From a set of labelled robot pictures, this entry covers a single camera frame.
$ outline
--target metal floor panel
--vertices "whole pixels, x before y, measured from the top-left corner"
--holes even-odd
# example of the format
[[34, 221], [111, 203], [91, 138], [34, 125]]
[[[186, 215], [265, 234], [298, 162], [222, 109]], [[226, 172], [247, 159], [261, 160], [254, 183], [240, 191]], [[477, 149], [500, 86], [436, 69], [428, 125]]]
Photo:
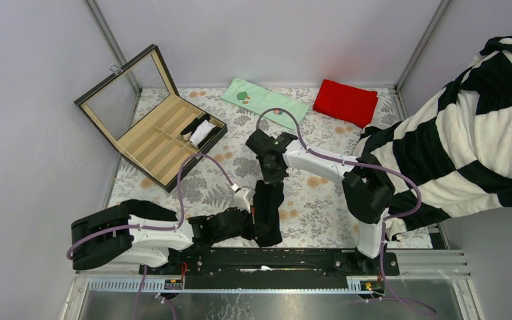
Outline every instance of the metal floor panel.
[[[397, 294], [434, 307], [440, 319], [462, 319], [454, 289], [446, 280], [394, 280], [391, 285]], [[128, 320], [135, 296], [132, 292], [89, 291], [80, 320]], [[426, 319], [393, 301], [349, 303], [357, 299], [352, 294], [182, 293], [171, 302], [178, 319]], [[172, 314], [153, 293], [144, 293], [137, 318], [172, 319]]]

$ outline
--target open jewelry box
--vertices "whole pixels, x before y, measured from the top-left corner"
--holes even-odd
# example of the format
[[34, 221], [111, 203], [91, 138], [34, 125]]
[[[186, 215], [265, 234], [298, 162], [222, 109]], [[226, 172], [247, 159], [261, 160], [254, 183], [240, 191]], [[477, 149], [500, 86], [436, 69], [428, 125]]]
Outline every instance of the open jewelry box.
[[[227, 125], [209, 115], [218, 131], [198, 146], [181, 131], [206, 114], [179, 96], [160, 50], [150, 45], [75, 104], [128, 162], [170, 192], [181, 163], [207, 153], [227, 132]], [[182, 178], [199, 162], [191, 159]]]

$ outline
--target red wire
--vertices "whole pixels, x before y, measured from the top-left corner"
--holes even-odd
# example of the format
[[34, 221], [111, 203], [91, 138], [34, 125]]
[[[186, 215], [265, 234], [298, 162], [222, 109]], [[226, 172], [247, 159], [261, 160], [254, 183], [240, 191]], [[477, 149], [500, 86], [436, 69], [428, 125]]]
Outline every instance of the red wire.
[[183, 262], [181, 264], [181, 287], [183, 288], [183, 276], [185, 276], [185, 272], [187, 271], [187, 263]]

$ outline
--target metal corner post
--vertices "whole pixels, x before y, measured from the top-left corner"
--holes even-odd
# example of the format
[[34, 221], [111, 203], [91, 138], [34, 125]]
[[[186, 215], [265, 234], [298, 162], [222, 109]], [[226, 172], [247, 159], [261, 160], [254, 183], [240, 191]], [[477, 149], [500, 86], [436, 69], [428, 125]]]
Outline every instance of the metal corner post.
[[[122, 67], [127, 62], [127, 60], [119, 44], [117, 43], [117, 40], [115, 39], [115, 36], [111, 31], [111, 28], [109, 27], [109, 24], [103, 16], [101, 8], [99, 8], [99, 5], [95, 0], [83, 0], [83, 2], [87, 6], [89, 14], [95, 21], [95, 24], [99, 29], [99, 32], [101, 32], [101, 35], [103, 36], [105, 42], [107, 43], [107, 46], [109, 47], [109, 50], [111, 50], [111, 53], [113, 54], [113, 57], [115, 58], [115, 61], [118, 64], [118, 67]], [[134, 75], [132, 73], [129, 73], [127, 79], [132, 88], [134, 89], [136, 95], [140, 95], [140, 86], [138, 85], [138, 81], [136, 80]]]
[[407, 82], [407, 78], [409, 77], [409, 74], [411, 73], [411, 70], [419, 60], [419, 57], [423, 53], [423, 50], [427, 46], [427, 42], [431, 38], [435, 28], [441, 21], [441, 18], [450, 5], [450, 3], [453, 0], [441, 0], [439, 2], [439, 5], [437, 6], [437, 9], [435, 10], [429, 24], [427, 25], [427, 28], [425, 29], [425, 32], [423, 32], [423, 35], [421, 36], [419, 43], [417, 44], [415, 50], [413, 51], [413, 54], [411, 55], [411, 58], [409, 58], [409, 61], [407, 62], [407, 65], [405, 66], [405, 69], [403, 70], [401, 76], [397, 80], [395, 84], [395, 90], [398, 92], [398, 94], [401, 92], [403, 86]]

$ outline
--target cable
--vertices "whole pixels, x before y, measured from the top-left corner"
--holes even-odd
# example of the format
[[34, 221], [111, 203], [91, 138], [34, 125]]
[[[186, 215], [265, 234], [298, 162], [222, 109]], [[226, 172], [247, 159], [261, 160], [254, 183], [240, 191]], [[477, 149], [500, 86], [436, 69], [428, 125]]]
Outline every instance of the cable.
[[107, 233], [113, 233], [113, 232], [116, 232], [116, 231], [126, 230], [126, 229], [140, 229], [140, 228], [145, 229], [145, 230], [153, 230], [153, 231], [173, 231], [173, 230], [178, 230], [181, 227], [181, 225], [183, 224], [184, 219], [185, 219], [185, 207], [183, 205], [183, 194], [181, 192], [181, 173], [183, 172], [183, 168], [184, 168], [185, 164], [187, 164], [187, 162], [191, 158], [194, 158], [194, 157], [205, 157], [205, 158], [208, 158], [209, 160], [211, 160], [212, 162], [214, 162], [214, 164], [216, 164], [217, 167], [221, 170], [221, 172], [223, 173], [225, 178], [227, 178], [227, 181], [229, 182], [229, 184], [231, 186], [234, 186], [234, 183], [231, 180], [231, 178], [229, 177], [228, 173], [225, 171], [223, 166], [221, 166], [221, 164], [217, 162], [217, 160], [215, 160], [211, 156], [203, 154], [203, 153], [196, 153], [194, 155], [190, 155], [187, 158], [185, 158], [185, 160], [183, 160], [183, 162], [179, 166], [179, 170], [177, 172], [177, 198], [179, 200], [179, 208], [181, 210], [181, 216], [179, 217], [179, 221], [178, 221], [176, 227], [154, 227], [154, 226], [151, 226], [151, 225], [140, 226], [138, 224], [136, 224], [136, 225], [120, 225], [118, 227], [110, 227], [110, 228], [107, 228], [107, 229], [100, 230], [100, 231], [97, 231], [95, 233], [92, 233], [92, 234], [90, 234], [90, 235], [88, 235], [88, 236], [78, 240], [76, 243], [74, 243], [67, 250], [67, 252], [65, 254], [66, 258], [68, 258], [68, 260], [73, 260], [73, 252], [74, 252], [74, 250], [76, 250], [76, 248], [78, 248], [80, 245], [88, 242], [89, 240], [92, 240], [92, 239], [94, 239], [94, 238], [96, 238], [96, 237], [98, 237], [100, 235], [104, 235], [104, 234], [107, 234]]
[[171, 314], [173, 315], [173, 320], [177, 320], [177, 314], [175, 312], [175, 307], [173, 306], [172, 302], [166, 297], [160, 297], [162, 303], [167, 303], [169, 305], [169, 308], [171, 309]]
[[142, 292], [142, 287], [144, 286], [144, 280], [146, 280], [147, 273], [148, 273], [148, 266], [144, 265], [144, 273], [142, 274], [142, 280], [140, 280], [140, 285], [138, 286], [138, 292], [136, 293], [136, 298], [134, 299], [133, 320], [136, 320], [136, 310], [138, 308], [138, 299], [140, 298], [140, 292]]
[[[256, 129], [258, 129], [258, 126], [260, 124], [260, 120], [262, 120], [262, 117], [266, 113], [268, 113], [270, 111], [274, 111], [274, 110], [283, 111], [288, 116], [290, 116], [290, 118], [295, 123], [295, 128], [296, 128], [296, 131], [297, 131], [297, 138], [299, 139], [299, 143], [301, 144], [301, 146], [303, 146], [303, 148], [306, 150], [306, 152], [309, 152], [310, 154], [312, 154], [312, 155], [314, 155], [316, 157], [319, 157], [321, 159], [329, 160], [329, 161], [332, 161], [332, 162], [336, 162], [336, 163], [341, 163], [342, 162], [343, 164], [347, 164], [347, 165], [354, 165], [354, 166], [357, 166], [357, 167], [363, 167], [363, 168], [368, 168], [368, 169], [380, 170], [380, 171], [384, 171], [384, 172], [390, 173], [390, 174], [392, 174], [392, 175], [394, 175], [396, 177], [399, 177], [400, 179], [404, 180], [411, 188], [413, 188], [413, 190], [415, 191], [415, 194], [417, 195], [417, 203], [415, 204], [415, 206], [411, 210], [409, 210], [409, 211], [406, 211], [406, 212], [403, 212], [403, 213], [398, 213], [398, 214], [395, 214], [395, 215], [391, 215], [391, 216], [385, 217], [383, 219], [382, 232], [381, 232], [381, 240], [380, 240], [380, 272], [381, 272], [382, 279], [385, 282], [385, 286], [389, 289], [391, 294], [394, 296], [394, 297], [386, 297], [386, 298], [383, 298], [383, 299], [384, 300], [399, 301], [404, 306], [406, 306], [406, 308], [408, 308], [408, 309], [410, 309], [410, 310], [412, 310], [414, 312], [417, 312], [417, 313], [419, 313], [421, 315], [426, 315], [428, 317], [436, 316], [437, 315], [437, 311], [434, 308], [432, 308], [430, 305], [427, 305], [427, 304], [425, 304], [425, 303], [423, 303], [421, 301], [417, 301], [417, 300], [413, 300], [413, 299], [406, 299], [406, 298], [402, 299], [402, 298], [398, 297], [395, 294], [395, 292], [393, 291], [393, 289], [391, 288], [391, 286], [388, 284], [386, 276], [385, 276], [385, 271], [384, 271], [384, 268], [383, 268], [383, 254], [384, 254], [384, 246], [385, 246], [385, 225], [386, 225], [386, 222], [387, 222], [388, 219], [406, 217], [408, 215], [414, 214], [415, 212], [417, 212], [417, 210], [419, 210], [419, 208], [421, 207], [421, 204], [422, 204], [422, 202], [421, 202], [421, 191], [419, 190], [419, 187], [410, 178], [406, 177], [405, 175], [403, 175], [403, 174], [401, 174], [401, 173], [399, 173], [399, 172], [397, 172], [395, 170], [388, 169], [388, 168], [382, 167], [380, 165], [371, 165], [369, 163], [360, 163], [360, 162], [342, 160], [342, 159], [331, 157], [331, 156], [328, 156], [328, 155], [323, 155], [321, 153], [318, 153], [318, 152], [308, 148], [307, 144], [303, 140], [303, 135], [301, 134], [301, 130], [299, 128], [299, 123], [297, 122], [295, 117], [288, 110], [285, 110], [285, 109], [282, 109], [282, 108], [273, 108], [273, 109], [268, 109], [268, 110], [262, 112], [262, 114], [260, 114], [260, 117], [258, 117], [258, 120], [256, 120]], [[410, 302], [414, 302], [414, 303], [416, 303], [418, 305], [422, 305], [422, 306], [426, 307], [428, 310], [430, 310], [431, 312], [428, 313], [428, 312], [425, 312], [425, 311], [421, 311], [421, 310], [415, 309], [412, 306], [410, 306], [408, 303], [406, 303], [406, 301], [410, 301]]]

